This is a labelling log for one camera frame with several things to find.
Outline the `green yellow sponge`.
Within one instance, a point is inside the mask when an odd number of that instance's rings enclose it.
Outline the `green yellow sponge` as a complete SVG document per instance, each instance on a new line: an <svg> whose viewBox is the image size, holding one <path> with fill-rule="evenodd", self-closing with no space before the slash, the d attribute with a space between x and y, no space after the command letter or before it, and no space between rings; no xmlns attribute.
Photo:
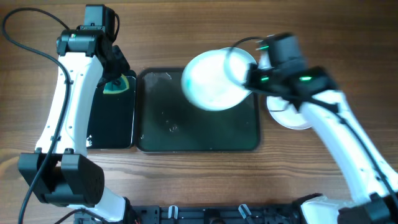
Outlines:
<svg viewBox="0 0 398 224"><path fill-rule="evenodd" d="M105 84L103 89L104 95L117 95L129 89L129 80L125 75Z"/></svg>

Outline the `white plate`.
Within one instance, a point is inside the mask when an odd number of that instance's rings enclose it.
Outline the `white plate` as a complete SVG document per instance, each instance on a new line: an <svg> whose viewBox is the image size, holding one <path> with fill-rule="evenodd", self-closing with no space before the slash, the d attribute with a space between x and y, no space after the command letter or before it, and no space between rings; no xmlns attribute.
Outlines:
<svg viewBox="0 0 398 224"><path fill-rule="evenodd" d="M271 117L285 128L303 130L312 127L293 104L281 97L268 96L266 106Z"/></svg>
<svg viewBox="0 0 398 224"><path fill-rule="evenodd" d="M240 104L251 93L243 87L254 57L240 48L209 50L184 68L181 88L186 99L207 111L221 111Z"/></svg>

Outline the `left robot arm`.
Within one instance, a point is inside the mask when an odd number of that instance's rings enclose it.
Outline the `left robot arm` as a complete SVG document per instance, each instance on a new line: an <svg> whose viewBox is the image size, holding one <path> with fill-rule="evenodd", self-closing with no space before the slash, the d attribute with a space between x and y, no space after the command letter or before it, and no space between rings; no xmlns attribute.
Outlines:
<svg viewBox="0 0 398 224"><path fill-rule="evenodd" d="M41 203L68 207L101 223L139 223L130 201L104 184L87 157L87 130L95 91L126 93L134 72L115 44L119 16L103 4L85 8L84 23L57 39L58 80L45 129L18 169Z"/></svg>

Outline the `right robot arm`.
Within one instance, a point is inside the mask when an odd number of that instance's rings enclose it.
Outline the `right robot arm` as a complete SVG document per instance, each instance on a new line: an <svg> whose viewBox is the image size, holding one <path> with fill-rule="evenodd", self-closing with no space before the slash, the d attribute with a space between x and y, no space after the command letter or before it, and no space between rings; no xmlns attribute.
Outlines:
<svg viewBox="0 0 398 224"><path fill-rule="evenodd" d="M397 223L397 172L351 111L323 67L310 68L293 34L258 37L264 68L249 67L244 87L288 101L318 134L341 169L351 201L323 195L300 205L306 223Z"/></svg>

